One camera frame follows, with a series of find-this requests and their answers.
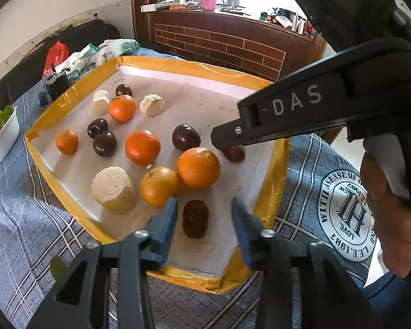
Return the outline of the right forearm dark sleeve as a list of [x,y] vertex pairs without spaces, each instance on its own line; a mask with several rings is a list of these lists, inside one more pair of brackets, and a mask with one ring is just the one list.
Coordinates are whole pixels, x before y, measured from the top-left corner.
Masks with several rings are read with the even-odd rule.
[[411,328],[411,282],[388,272],[363,289],[383,328]]

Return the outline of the person right hand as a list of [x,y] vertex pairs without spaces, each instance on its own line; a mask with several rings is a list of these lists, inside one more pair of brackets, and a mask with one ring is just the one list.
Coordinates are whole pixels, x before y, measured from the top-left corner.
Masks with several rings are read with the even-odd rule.
[[385,266],[401,278],[411,270],[411,208],[388,188],[378,163],[364,154],[360,175],[374,217],[374,230],[382,245]]

